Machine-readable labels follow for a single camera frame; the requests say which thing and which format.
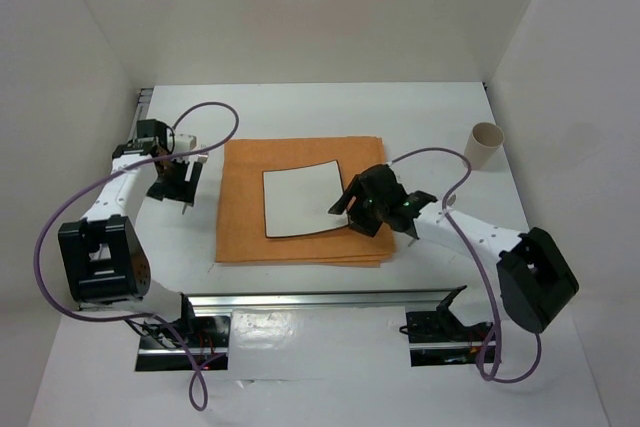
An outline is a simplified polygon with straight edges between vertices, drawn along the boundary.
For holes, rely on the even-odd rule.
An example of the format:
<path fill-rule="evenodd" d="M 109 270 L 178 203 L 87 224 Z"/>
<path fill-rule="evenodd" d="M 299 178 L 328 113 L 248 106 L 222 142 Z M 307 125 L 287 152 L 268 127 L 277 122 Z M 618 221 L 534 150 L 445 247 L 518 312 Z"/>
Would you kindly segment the square white plate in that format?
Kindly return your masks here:
<path fill-rule="evenodd" d="M 266 237 L 300 237 L 348 225 L 347 216 L 330 214 L 344 193 L 337 160 L 262 174 Z"/>

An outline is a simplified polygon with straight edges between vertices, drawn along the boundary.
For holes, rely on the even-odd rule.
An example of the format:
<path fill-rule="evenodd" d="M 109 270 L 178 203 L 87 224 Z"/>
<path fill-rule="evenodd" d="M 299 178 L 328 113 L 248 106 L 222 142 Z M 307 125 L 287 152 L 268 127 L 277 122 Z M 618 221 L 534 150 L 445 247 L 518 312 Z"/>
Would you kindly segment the orange cloth placemat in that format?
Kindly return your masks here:
<path fill-rule="evenodd" d="M 373 136 L 237 139 L 224 147 L 216 223 L 219 263 L 320 263 L 379 266 L 396 252 L 390 228 L 375 237 L 349 228 L 290 239 L 265 233 L 263 173 L 336 161 L 347 186 L 354 175 L 386 161 Z"/>

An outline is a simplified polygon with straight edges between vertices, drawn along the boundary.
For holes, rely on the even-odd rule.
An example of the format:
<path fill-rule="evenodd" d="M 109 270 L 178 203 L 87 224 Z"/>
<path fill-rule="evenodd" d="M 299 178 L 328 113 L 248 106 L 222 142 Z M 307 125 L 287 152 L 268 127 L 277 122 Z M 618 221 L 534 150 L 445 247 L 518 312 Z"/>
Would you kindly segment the beige paper cup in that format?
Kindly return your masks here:
<path fill-rule="evenodd" d="M 473 170 L 480 170 L 503 143 L 504 132 L 499 126 L 489 122 L 481 122 L 471 129 L 464 149 L 464 156 Z"/>

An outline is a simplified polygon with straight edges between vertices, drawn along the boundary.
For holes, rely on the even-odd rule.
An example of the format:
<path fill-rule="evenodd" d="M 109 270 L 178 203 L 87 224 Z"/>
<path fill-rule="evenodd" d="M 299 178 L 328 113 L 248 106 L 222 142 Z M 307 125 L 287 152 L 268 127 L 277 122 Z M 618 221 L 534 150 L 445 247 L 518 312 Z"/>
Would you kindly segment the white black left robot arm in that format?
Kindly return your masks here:
<path fill-rule="evenodd" d="M 58 242 L 72 298 L 79 304 L 120 304 L 154 312 L 165 320 L 163 335 L 186 346 L 198 334 L 188 298 L 152 280 L 150 261 L 134 226 L 145 198 L 193 206 L 202 165 L 187 153 L 197 138 L 177 134 L 158 120 L 142 120 L 134 137 L 112 153 L 118 176 L 104 185 L 92 207 L 58 230 Z"/>

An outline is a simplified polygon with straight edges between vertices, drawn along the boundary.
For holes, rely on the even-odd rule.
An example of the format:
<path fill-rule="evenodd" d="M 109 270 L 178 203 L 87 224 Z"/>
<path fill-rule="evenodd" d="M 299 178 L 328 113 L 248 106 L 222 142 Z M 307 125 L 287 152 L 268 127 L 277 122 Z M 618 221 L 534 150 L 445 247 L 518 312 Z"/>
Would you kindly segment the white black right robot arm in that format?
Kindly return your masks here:
<path fill-rule="evenodd" d="M 436 326 L 457 339 L 502 319 L 539 334 L 578 290 L 544 230 L 503 228 L 408 191 L 385 163 L 347 173 L 334 159 L 229 162 L 203 215 L 210 228 L 186 233 L 166 272 L 190 294 L 425 291 L 452 301 Z"/>

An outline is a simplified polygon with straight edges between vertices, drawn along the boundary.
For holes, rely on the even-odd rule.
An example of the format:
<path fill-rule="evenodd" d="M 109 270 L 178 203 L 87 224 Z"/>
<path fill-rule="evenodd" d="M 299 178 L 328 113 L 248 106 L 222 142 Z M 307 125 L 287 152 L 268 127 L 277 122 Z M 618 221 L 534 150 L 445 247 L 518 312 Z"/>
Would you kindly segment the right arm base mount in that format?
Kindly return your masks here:
<path fill-rule="evenodd" d="M 409 342 L 412 367 L 471 365 L 492 326 L 491 322 L 465 326 L 444 311 L 412 311 L 398 332 Z"/>

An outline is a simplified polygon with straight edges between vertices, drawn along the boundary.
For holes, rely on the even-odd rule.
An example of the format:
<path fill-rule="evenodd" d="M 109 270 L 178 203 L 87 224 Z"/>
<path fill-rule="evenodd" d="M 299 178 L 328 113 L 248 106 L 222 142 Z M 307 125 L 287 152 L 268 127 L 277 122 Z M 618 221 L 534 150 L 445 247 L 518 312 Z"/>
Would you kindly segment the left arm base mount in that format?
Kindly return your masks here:
<path fill-rule="evenodd" d="M 132 321 L 140 335 L 135 371 L 172 372 L 192 369 L 182 344 L 164 325 Z M 229 314 L 192 317 L 173 323 L 195 363 L 204 370 L 225 371 L 229 363 L 231 317 Z"/>

